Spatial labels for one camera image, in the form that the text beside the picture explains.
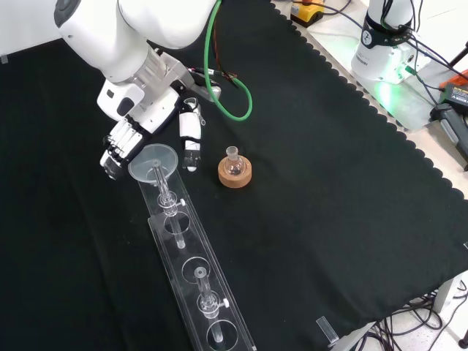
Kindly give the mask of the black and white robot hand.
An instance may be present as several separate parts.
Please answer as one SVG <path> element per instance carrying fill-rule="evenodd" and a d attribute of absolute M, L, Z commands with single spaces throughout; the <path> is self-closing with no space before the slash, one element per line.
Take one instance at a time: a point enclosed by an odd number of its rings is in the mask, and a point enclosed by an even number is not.
<path fill-rule="evenodd" d="M 116 125 L 104 138 L 105 146 L 99 164 L 116 180 L 124 168 L 142 151 L 145 143 L 178 114 L 179 135 L 184 149 L 184 167 L 194 172 L 201 158 L 201 106 L 194 97 L 183 99 L 186 87 L 173 82 L 160 97 L 134 83 L 116 85 L 105 81 L 97 98 L 99 108 Z"/>

